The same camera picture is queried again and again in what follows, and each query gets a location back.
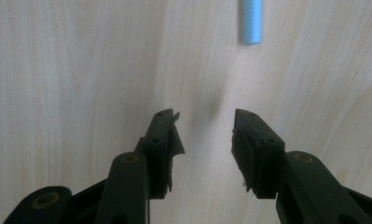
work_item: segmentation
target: blue object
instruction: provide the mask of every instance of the blue object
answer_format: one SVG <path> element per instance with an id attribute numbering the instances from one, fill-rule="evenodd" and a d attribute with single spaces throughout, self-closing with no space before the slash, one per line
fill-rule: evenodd
<path id="1" fill-rule="evenodd" d="M 244 0 L 243 43 L 256 45 L 262 37 L 262 0 Z"/>

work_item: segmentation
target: wooden surface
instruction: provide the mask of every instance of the wooden surface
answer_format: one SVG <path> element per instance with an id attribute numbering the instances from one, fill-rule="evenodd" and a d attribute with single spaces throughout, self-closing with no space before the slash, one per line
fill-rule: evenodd
<path id="1" fill-rule="evenodd" d="M 279 223 L 230 153 L 235 108 L 372 197 L 372 0 L 0 0 L 0 223 L 30 192 L 104 179 L 154 113 L 181 111 L 186 154 L 151 223 Z"/>

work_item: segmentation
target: wood grain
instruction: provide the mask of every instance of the wood grain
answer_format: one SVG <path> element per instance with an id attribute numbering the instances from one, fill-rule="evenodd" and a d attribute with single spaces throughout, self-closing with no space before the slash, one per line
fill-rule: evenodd
<path id="1" fill-rule="evenodd" d="M 247 47 L 241 1 L 1 0 L 0 223 L 36 189 L 104 179 L 170 107 L 186 155 L 151 223 L 279 223 L 242 186 L 235 108 L 372 197 L 372 0 L 264 4 Z"/>

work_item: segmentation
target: screw hole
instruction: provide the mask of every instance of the screw hole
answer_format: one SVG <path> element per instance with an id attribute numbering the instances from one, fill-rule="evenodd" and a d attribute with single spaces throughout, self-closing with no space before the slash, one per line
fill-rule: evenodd
<path id="1" fill-rule="evenodd" d="M 55 204 L 60 199 L 60 195 L 55 191 L 50 191 L 39 195 L 33 202 L 34 209 L 42 209 Z"/>
<path id="2" fill-rule="evenodd" d="M 113 217 L 111 224 L 128 224 L 128 216 L 124 214 L 116 215 Z"/>
<path id="3" fill-rule="evenodd" d="M 122 163 L 134 163 L 137 162 L 139 158 L 135 155 L 127 155 L 121 158 Z"/>
<path id="4" fill-rule="evenodd" d="M 304 155 L 304 154 L 296 154 L 294 156 L 299 161 L 303 161 L 305 163 L 312 163 L 313 159 L 310 156 Z"/>
<path id="5" fill-rule="evenodd" d="M 356 219 L 345 214 L 339 214 L 338 220 L 342 224 L 358 224 L 358 221 Z"/>

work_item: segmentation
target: black plastic part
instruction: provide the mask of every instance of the black plastic part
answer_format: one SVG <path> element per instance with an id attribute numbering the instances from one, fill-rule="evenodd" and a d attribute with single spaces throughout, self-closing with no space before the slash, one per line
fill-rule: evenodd
<path id="1" fill-rule="evenodd" d="M 284 211 L 287 219 L 294 209 L 285 208 L 287 204 L 293 204 L 292 199 L 288 200 L 288 195 L 292 195 L 302 214 L 303 222 L 299 223 L 372 224 L 370 217 L 351 195 L 311 154 L 297 151 L 287 153 L 284 175 L 288 188 L 279 191 L 277 207 L 278 213 Z"/>
<path id="2" fill-rule="evenodd" d="M 147 157 L 150 199 L 163 199 L 167 188 L 172 190 L 172 158 L 185 153 L 174 126 L 178 118 L 179 113 L 173 116 L 172 109 L 158 112 L 143 139 L 142 151 Z"/>
<path id="3" fill-rule="evenodd" d="M 257 114 L 237 109 L 232 154 L 258 199 L 275 199 L 284 160 L 284 141 Z"/>
<path id="4" fill-rule="evenodd" d="M 147 181 L 144 154 L 130 152 L 116 157 L 106 179 L 94 223 L 148 223 Z"/>
<path id="5" fill-rule="evenodd" d="M 106 180 L 103 180 L 72 197 L 69 207 L 72 223 L 91 224 L 95 219 L 98 204 L 102 198 L 102 193 Z"/>
<path id="6" fill-rule="evenodd" d="M 352 189 L 345 188 L 351 197 L 359 204 L 359 206 L 369 215 L 372 219 L 372 198 L 365 196 Z"/>
<path id="7" fill-rule="evenodd" d="M 70 223 L 64 213 L 71 197 L 70 190 L 64 187 L 39 189 L 20 202 L 5 224 Z"/>

